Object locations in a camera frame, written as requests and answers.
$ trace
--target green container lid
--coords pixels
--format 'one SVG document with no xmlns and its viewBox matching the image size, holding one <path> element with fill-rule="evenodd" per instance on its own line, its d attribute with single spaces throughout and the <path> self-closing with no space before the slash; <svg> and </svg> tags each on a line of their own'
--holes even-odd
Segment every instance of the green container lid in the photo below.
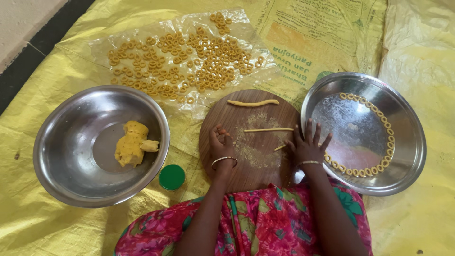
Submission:
<svg viewBox="0 0 455 256">
<path fill-rule="evenodd" d="M 158 179 L 164 189 L 176 190 L 185 182 L 185 171 L 176 164 L 170 164 L 161 170 Z"/>
</svg>

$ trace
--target stainless steel plate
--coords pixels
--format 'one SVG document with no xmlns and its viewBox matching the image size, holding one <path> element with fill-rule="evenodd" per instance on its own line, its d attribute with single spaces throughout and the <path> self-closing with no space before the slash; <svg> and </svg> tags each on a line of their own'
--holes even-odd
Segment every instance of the stainless steel plate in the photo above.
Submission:
<svg viewBox="0 0 455 256">
<path fill-rule="evenodd" d="M 114 158 L 123 125 L 138 121 L 148 139 L 160 142 L 142 164 L 121 167 Z M 43 187 L 58 200 L 79 207 L 118 204 L 147 186 L 160 170 L 169 148 L 167 119 L 148 95 L 108 85 L 86 89 L 59 105 L 35 140 L 33 165 Z"/>
<path fill-rule="evenodd" d="M 327 153 L 347 168 L 364 169 L 379 164 L 386 155 L 388 134 L 379 117 L 365 105 L 343 100 L 341 92 L 365 97 L 392 124 L 395 149 L 392 162 L 371 177 L 354 177 L 335 170 L 327 162 L 327 173 L 365 195 L 393 195 L 408 188 L 422 172 L 426 157 L 423 128 L 408 102 L 393 88 L 375 77 L 340 72 L 317 81 L 302 105 L 302 127 L 311 117 L 323 126 L 321 141 L 334 134 Z"/>
</svg>

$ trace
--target clear plastic sheet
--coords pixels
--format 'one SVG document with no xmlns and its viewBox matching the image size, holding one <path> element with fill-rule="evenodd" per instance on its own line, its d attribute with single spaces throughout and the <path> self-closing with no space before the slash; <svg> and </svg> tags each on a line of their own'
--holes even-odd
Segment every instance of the clear plastic sheet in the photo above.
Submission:
<svg viewBox="0 0 455 256">
<path fill-rule="evenodd" d="M 174 34 L 178 31 L 182 33 L 182 37 L 186 42 L 190 33 L 197 35 L 197 27 L 202 27 L 205 30 L 209 41 L 214 37 L 221 37 L 223 40 L 225 40 L 227 37 L 230 37 L 231 39 L 237 40 L 239 47 L 242 48 L 246 53 L 251 54 L 250 63 L 253 65 L 260 56 L 263 57 L 262 66 L 260 68 L 253 67 L 251 74 L 247 75 L 241 75 L 239 70 L 235 69 L 235 79 L 233 81 L 227 81 L 226 89 L 224 90 L 210 90 L 207 88 L 204 92 L 200 93 L 198 92 L 197 86 L 190 86 L 187 88 L 186 92 L 177 93 L 179 96 L 185 96 L 186 98 L 193 97 L 194 103 L 192 104 L 189 104 L 187 101 L 178 102 L 177 99 L 163 98 L 160 93 L 156 96 L 151 96 L 156 102 L 160 104 L 161 107 L 164 107 L 166 105 L 175 108 L 174 110 L 190 110 L 194 113 L 193 117 L 203 119 L 205 117 L 205 114 L 198 115 L 198 113 L 203 113 L 203 111 L 199 111 L 201 110 L 200 108 L 209 106 L 211 103 L 230 92 L 241 90 L 242 86 L 261 83 L 276 77 L 278 74 L 278 66 L 264 42 L 259 38 L 254 28 L 251 26 L 250 21 L 245 14 L 245 11 L 243 9 L 229 9 L 221 10 L 219 12 L 222 13 L 224 19 L 232 20 L 232 23 L 227 25 L 230 28 L 230 32 L 228 34 L 220 35 L 219 30 L 216 27 L 216 23 L 210 21 L 210 15 L 212 13 L 215 14 L 215 12 L 204 12 L 179 16 L 172 20 L 161 21 L 155 24 L 150 24 L 149 26 L 144 26 L 131 31 L 125 31 L 90 41 L 89 45 L 94 57 L 94 62 L 99 64 L 100 69 L 103 70 L 102 72 L 99 72 L 101 81 L 103 81 L 105 84 L 111 84 L 111 79 L 117 77 L 119 80 L 118 84 L 121 84 L 120 79 L 124 75 L 121 74 L 119 76 L 115 76 L 112 72 L 110 75 L 108 75 L 108 73 L 105 72 L 106 68 L 110 69 L 111 71 L 116 68 L 122 69 L 123 67 L 128 67 L 133 70 L 134 66 L 132 63 L 134 59 L 121 59 L 118 65 L 110 65 L 110 60 L 107 57 L 108 52 L 110 50 L 117 51 L 120 49 L 120 45 L 122 43 L 134 39 L 138 42 L 141 42 L 142 44 L 146 44 L 146 38 L 149 36 L 154 38 L 156 42 L 159 42 L 159 38 L 161 36 L 165 36 L 167 33 Z M 181 45 L 182 51 L 188 47 L 192 49 L 192 54 L 189 54 L 188 58 L 181 63 L 174 64 L 173 59 L 175 56 L 170 52 L 162 52 L 161 48 L 157 47 L 156 44 L 149 47 L 153 47 L 158 56 L 164 56 L 166 58 L 165 62 L 163 63 L 162 70 L 169 70 L 172 67 L 178 67 L 179 73 L 183 74 L 185 77 L 187 77 L 188 74 L 195 74 L 196 70 L 201 69 L 203 61 L 207 59 L 207 57 L 199 58 L 197 56 L 195 48 L 183 44 Z M 126 50 L 126 53 L 134 53 L 142 56 L 143 53 L 146 53 L 146 51 L 134 47 L 132 49 Z M 200 60 L 201 65 L 193 65 L 192 67 L 187 66 L 187 61 L 194 61 L 196 59 Z M 233 64 L 233 62 L 229 63 L 228 68 L 233 67 Z M 147 66 L 142 68 L 142 72 L 147 70 Z M 133 77 L 128 78 L 131 80 L 141 80 L 146 83 L 150 83 L 151 79 L 155 79 L 158 81 L 157 85 L 177 85 L 179 88 L 182 86 L 183 82 L 178 81 L 176 84 L 171 84 L 169 80 L 159 81 L 158 78 L 154 77 L 152 74 L 150 74 L 150 76 L 147 78 L 135 78 L 134 75 Z"/>
</svg>

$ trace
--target wooden cutting board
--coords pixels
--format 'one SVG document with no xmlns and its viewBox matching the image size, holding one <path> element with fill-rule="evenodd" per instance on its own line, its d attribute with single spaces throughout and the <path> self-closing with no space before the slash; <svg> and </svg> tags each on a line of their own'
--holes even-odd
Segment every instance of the wooden cutting board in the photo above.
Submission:
<svg viewBox="0 0 455 256">
<path fill-rule="evenodd" d="M 228 100 L 240 102 L 260 102 L 276 99 L 276 104 L 260 107 L 239 107 L 227 103 Z M 287 187 L 296 168 L 288 159 L 286 148 L 274 152 L 284 145 L 285 139 L 293 137 L 292 131 L 249 132 L 246 129 L 294 128 L 300 121 L 300 114 L 284 99 L 261 90 L 242 90 L 231 93 L 219 100 L 202 123 L 199 134 L 199 154 L 207 174 L 212 178 L 213 159 L 210 158 L 208 131 L 218 123 L 234 137 L 237 166 L 234 168 L 228 193 L 253 189 L 264 189 L 269 183 Z"/>
</svg>

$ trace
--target bowl rim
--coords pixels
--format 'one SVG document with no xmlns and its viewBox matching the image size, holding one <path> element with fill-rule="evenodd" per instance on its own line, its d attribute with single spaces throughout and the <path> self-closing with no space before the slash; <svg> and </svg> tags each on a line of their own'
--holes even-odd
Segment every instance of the bowl rim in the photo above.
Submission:
<svg viewBox="0 0 455 256">
<path fill-rule="evenodd" d="M 324 167 L 324 170 L 325 172 L 332 178 L 335 178 L 341 182 L 343 182 L 344 184 L 348 185 L 349 187 L 351 187 L 352 189 L 354 189 L 357 193 L 361 193 L 361 194 L 364 194 L 364 195 L 373 195 L 373 196 L 388 196 L 388 195 L 394 195 L 396 193 L 399 193 L 405 189 L 407 189 L 408 187 L 410 187 L 416 180 L 417 178 L 420 176 L 420 174 L 422 173 L 422 170 L 425 166 L 425 160 L 426 160 L 426 139 L 425 139 L 425 133 L 424 133 L 424 130 L 423 130 L 423 127 L 422 127 L 422 124 L 420 123 L 420 120 L 419 120 L 419 117 L 417 116 L 417 114 L 415 113 L 414 109 L 411 107 L 411 105 L 406 101 L 406 99 L 401 96 L 401 94 L 399 92 L 397 92 L 395 89 L 393 89 L 391 86 L 389 86 L 387 83 L 375 78 L 375 77 L 372 77 L 372 76 L 369 76 L 369 75 L 366 75 L 366 74 L 362 74 L 362 73 L 357 73 L 357 72 L 336 72 L 336 73 L 332 73 L 330 75 L 327 75 L 321 79 L 319 79 L 318 81 L 316 81 L 313 86 L 311 86 L 310 90 L 308 91 L 307 95 L 305 96 L 305 99 L 303 100 L 303 103 L 302 103 L 302 109 L 301 109 L 301 115 L 300 115 L 300 127 L 301 127 L 301 130 L 302 130 L 302 134 L 305 134 L 304 133 L 304 127 L 305 127 L 305 123 L 306 123 L 306 120 L 309 118 L 307 117 L 307 113 L 306 113 L 306 110 L 307 110 L 307 106 L 308 106 L 308 102 L 309 102 L 309 99 L 310 97 L 312 96 L 312 94 L 317 90 L 319 89 L 320 87 L 322 87 L 322 85 L 325 85 L 327 84 L 328 81 L 330 80 L 334 80 L 336 79 L 337 77 L 360 77 L 362 79 L 369 79 L 369 80 L 372 80 L 376 83 L 379 83 L 381 84 L 382 86 L 384 86 L 385 88 L 387 88 L 391 93 L 395 94 L 401 101 L 402 103 L 409 109 L 409 114 L 410 116 L 412 116 L 417 124 L 417 129 L 419 131 L 419 133 L 421 134 L 421 138 L 420 138 L 420 141 L 418 141 L 418 147 L 421 147 L 422 148 L 422 151 L 421 151 L 421 154 L 420 156 L 419 155 L 416 155 L 418 157 L 418 162 L 417 162 L 417 167 L 415 167 L 416 165 L 416 161 L 414 161 L 414 164 L 413 166 L 411 167 L 411 169 L 416 169 L 415 172 L 412 174 L 412 177 L 410 179 L 406 179 L 405 182 L 402 180 L 400 180 L 399 182 L 396 183 L 395 186 L 392 186 L 392 188 L 387 188 L 387 189 L 371 189 L 371 188 L 368 188 L 368 187 L 365 187 L 365 186 L 355 186 L 357 184 L 353 183 L 353 184 L 350 184 L 350 183 L 346 183 L 345 180 L 343 180 L 341 177 L 339 177 L 338 175 L 336 175 L 327 165 L 323 164 L 323 167 Z"/>
<path fill-rule="evenodd" d="M 157 158 L 153 165 L 150 167 L 148 172 L 144 175 L 144 177 L 139 180 L 134 186 L 126 189 L 125 191 L 118 193 L 116 195 L 111 195 L 107 197 L 102 197 L 102 198 L 88 198 L 84 197 L 81 195 L 74 194 L 68 190 L 66 190 L 67 193 L 62 193 L 59 189 L 51 185 L 47 178 L 46 174 L 44 173 L 43 169 L 41 168 L 40 164 L 40 154 L 39 154 L 39 148 L 42 146 L 42 139 L 43 135 L 45 134 L 47 128 L 49 127 L 49 124 L 58 116 L 60 115 L 61 111 L 68 105 L 70 104 L 75 98 L 79 98 L 81 96 L 96 92 L 96 91 L 120 91 L 122 93 L 127 93 L 130 95 L 135 96 L 138 100 L 142 100 L 145 104 L 147 104 L 151 109 L 155 111 L 155 114 L 157 115 L 157 120 L 160 126 L 161 130 L 161 141 L 160 141 L 160 150 L 158 151 Z M 150 96 L 147 94 L 138 91 L 133 88 L 125 87 L 125 86 L 119 86 L 119 85 L 101 85 L 101 86 L 96 86 L 92 88 L 85 89 L 81 92 L 78 92 L 74 94 L 73 96 L 69 97 L 66 99 L 64 102 L 62 102 L 59 106 L 57 106 L 46 118 L 46 120 L 43 122 L 41 125 L 36 138 L 35 138 L 35 143 L 33 146 L 33 167 L 35 169 L 35 174 L 41 183 L 41 185 L 44 187 L 44 189 L 52 195 L 54 198 L 59 200 L 60 202 L 63 202 L 67 205 L 72 205 L 72 206 L 77 206 L 77 207 L 84 207 L 84 208 L 100 208 L 100 207 L 106 207 L 110 205 L 116 205 L 121 202 L 124 202 L 131 197 L 135 196 L 137 193 L 139 193 L 141 190 L 143 190 L 158 174 L 160 171 L 161 167 L 164 164 L 164 161 L 166 159 L 168 150 L 169 150 L 169 144 L 170 144 L 170 130 L 169 130 L 169 124 L 167 122 L 167 118 L 161 109 L 161 107 L 158 105 L 158 103 L 155 102 Z"/>
</svg>

